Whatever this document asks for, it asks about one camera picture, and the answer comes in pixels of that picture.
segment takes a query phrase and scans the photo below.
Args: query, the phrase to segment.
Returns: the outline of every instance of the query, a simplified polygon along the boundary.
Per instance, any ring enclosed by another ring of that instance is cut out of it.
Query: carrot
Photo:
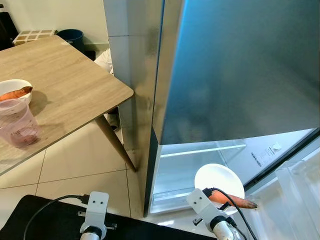
[[[230,194],[228,195],[239,208],[256,209],[258,207],[258,205],[252,201],[248,201],[243,198],[233,196]],[[209,199],[212,202],[219,203],[219,204],[225,204],[226,202],[228,202],[231,206],[233,206],[232,202],[225,195],[223,195],[221,192],[217,190],[212,191],[212,195],[209,197]]]
[[[10,91],[0,96],[0,102],[8,99],[18,99],[32,91],[32,86],[25,86],[19,90]]]

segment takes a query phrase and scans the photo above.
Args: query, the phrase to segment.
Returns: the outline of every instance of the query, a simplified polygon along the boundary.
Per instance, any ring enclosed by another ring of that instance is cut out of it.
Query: stainless steel refrigerator door
[[[319,1],[165,1],[159,144],[316,128],[319,89]]]

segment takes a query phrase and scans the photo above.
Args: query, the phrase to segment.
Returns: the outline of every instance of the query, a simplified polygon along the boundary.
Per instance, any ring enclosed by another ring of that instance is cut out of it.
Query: measuring cup
[[[0,137],[15,147],[38,139],[40,127],[24,99],[0,101]]]

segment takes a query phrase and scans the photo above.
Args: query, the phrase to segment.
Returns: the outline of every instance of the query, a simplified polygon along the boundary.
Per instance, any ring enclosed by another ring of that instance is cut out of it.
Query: blue trash bin
[[[78,49],[81,53],[85,52],[85,45],[83,42],[84,33],[78,29],[65,29],[59,31],[57,35]]]

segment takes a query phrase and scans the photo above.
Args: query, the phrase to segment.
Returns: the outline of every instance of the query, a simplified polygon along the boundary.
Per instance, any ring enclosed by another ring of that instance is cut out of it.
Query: white plate
[[[0,96],[11,92],[11,91],[15,91],[15,90],[19,90],[23,87],[27,87],[30,86],[32,87],[31,83],[26,81],[26,80],[22,80],[22,79],[10,79],[10,80],[5,80],[5,81],[0,81]],[[32,92],[19,97],[19,99],[25,99],[25,101],[29,104],[31,101],[31,97],[32,97]]]
[[[226,166],[211,163],[203,165],[196,172],[194,177],[194,186],[197,189],[205,188],[218,188],[227,194],[244,199],[245,190],[239,177]],[[220,208],[222,204],[212,202],[217,208]],[[234,214],[237,209],[234,206],[230,206],[225,210],[228,215]]]

